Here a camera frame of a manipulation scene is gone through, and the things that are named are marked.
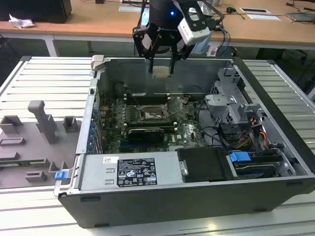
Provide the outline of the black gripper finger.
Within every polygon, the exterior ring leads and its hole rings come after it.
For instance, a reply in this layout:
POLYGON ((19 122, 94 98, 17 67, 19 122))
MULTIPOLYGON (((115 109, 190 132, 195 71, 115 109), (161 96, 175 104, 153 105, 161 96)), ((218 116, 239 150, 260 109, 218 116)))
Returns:
POLYGON ((171 62, 170 62, 170 74, 174 73, 175 63, 182 59, 187 59, 192 52, 192 45, 187 45, 183 39, 172 36, 171 43, 171 62))
POLYGON ((139 56, 150 61, 149 73, 152 74, 154 57, 158 51, 157 26, 134 27, 132 38, 139 56))

